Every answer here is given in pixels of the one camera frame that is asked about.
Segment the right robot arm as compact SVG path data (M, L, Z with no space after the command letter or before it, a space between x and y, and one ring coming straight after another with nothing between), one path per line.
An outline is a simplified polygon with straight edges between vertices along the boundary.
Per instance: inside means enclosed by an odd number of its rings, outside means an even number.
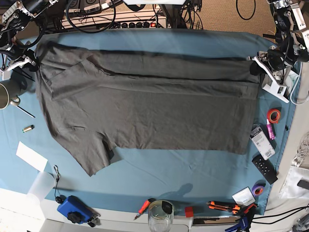
M45 11L58 3L57 0L17 0L0 17L0 75L2 80L11 78L11 71L16 68L28 68L34 72L38 61L31 50L45 33L47 17L40 19ZM16 34L23 31L29 22L39 20L42 30L33 42L21 43Z

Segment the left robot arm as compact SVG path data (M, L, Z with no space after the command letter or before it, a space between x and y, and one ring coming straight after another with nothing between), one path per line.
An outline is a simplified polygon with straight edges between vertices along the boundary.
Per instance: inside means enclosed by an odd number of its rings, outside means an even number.
M284 94L287 86L284 79L288 69L297 62L309 61L309 28L303 18L299 1L297 0L269 0L276 32L272 35L263 35L272 38L277 46L267 51L260 51L255 57L248 57L254 61L252 68L257 73L268 75L270 84L264 84L262 89L281 99L289 100Z

